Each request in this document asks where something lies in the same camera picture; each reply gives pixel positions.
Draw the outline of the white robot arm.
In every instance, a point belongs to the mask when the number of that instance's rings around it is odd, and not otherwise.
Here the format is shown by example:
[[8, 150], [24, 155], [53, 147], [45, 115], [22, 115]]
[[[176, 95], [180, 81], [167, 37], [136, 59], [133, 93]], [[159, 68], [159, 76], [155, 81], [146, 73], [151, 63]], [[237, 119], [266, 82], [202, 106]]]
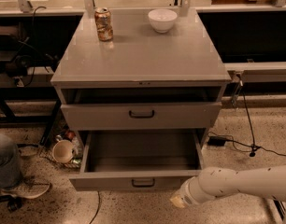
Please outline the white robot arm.
[[[286, 165], [245, 171], [208, 167], [186, 180], [170, 202], [186, 208], [238, 193], [286, 203]], [[283, 224], [286, 224], [286, 211]]]

